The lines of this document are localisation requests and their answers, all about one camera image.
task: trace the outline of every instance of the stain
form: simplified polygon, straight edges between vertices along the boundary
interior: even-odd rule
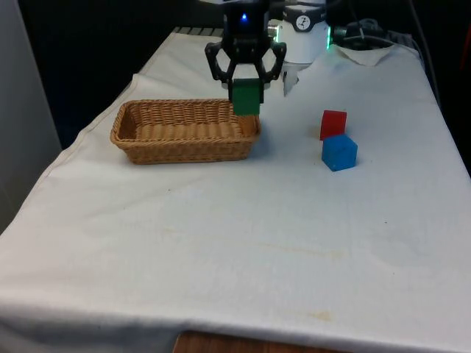
[[[281,250],[284,252],[297,252],[300,254],[308,254],[316,257],[330,257],[332,260],[340,260],[344,257],[344,252],[338,250],[331,250],[323,252],[320,250],[311,250],[311,249],[302,249],[302,248],[292,248],[290,246],[281,246],[271,243],[255,243],[257,246],[262,246],[265,248]]]
[[[319,311],[318,313],[309,313],[308,316],[310,318],[316,318],[317,320],[325,322],[331,322],[333,320],[332,313],[330,311]]]
[[[164,235],[172,235],[172,234],[177,234],[178,231],[174,227],[165,227],[162,229],[162,233]]]

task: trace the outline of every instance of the red block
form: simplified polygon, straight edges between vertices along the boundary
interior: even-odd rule
[[[332,136],[343,135],[347,125],[347,113],[325,110],[322,116],[321,141]]]

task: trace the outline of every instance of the wooden floor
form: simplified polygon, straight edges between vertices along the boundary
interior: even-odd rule
[[[187,332],[181,334],[174,353],[340,353],[326,349],[246,340],[229,336]]]

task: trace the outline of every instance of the wall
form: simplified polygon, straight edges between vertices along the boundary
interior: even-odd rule
[[[0,233],[60,145],[15,0],[0,0]]]

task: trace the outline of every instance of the basket rim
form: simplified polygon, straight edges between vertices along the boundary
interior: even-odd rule
[[[111,130],[110,139],[111,142],[117,145],[118,147],[128,147],[128,144],[131,143],[135,147],[145,146],[150,147],[153,145],[169,145],[169,144],[191,144],[191,143],[234,143],[234,142],[255,142],[261,134],[261,123],[259,115],[247,115],[244,118],[252,119],[255,121],[256,133],[252,136],[242,137],[242,138],[221,138],[221,137],[207,137],[207,138],[172,138],[172,139],[137,139],[137,138],[119,138],[118,133],[121,128],[121,123],[124,118],[124,112],[130,105],[134,104],[145,104],[145,103],[169,103],[172,104],[194,104],[195,102],[201,102],[206,104],[217,104],[217,103],[230,103],[227,99],[141,99],[141,100],[132,100],[127,101],[121,105],[118,115],[113,123],[113,128]]]

